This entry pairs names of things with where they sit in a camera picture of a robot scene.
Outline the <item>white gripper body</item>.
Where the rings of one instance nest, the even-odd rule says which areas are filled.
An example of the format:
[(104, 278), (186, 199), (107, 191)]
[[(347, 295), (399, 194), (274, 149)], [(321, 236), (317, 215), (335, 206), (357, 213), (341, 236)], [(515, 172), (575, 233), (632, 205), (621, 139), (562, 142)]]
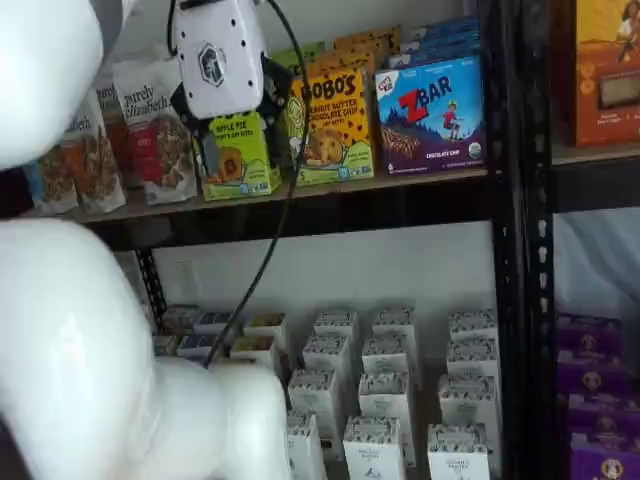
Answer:
[(263, 98), (264, 50), (255, 2), (177, 4), (177, 56), (186, 101), (195, 118), (257, 109)]

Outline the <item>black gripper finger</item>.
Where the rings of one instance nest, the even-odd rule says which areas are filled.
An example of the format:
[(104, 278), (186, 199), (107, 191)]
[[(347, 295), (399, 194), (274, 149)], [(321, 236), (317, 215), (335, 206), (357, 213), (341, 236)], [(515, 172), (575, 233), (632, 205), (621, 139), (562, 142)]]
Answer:
[(292, 85), (291, 71), (265, 54), (261, 55), (263, 97), (257, 109), (264, 123), (269, 160), (273, 166), (290, 169), (292, 160), (287, 140), (285, 109)]
[(182, 82), (178, 84), (171, 96), (171, 105), (195, 140), (199, 162), (203, 170), (202, 176), (217, 175), (220, 157), (215, 136), (210, 129), (211, 119), (198, 119), (192, 114)]

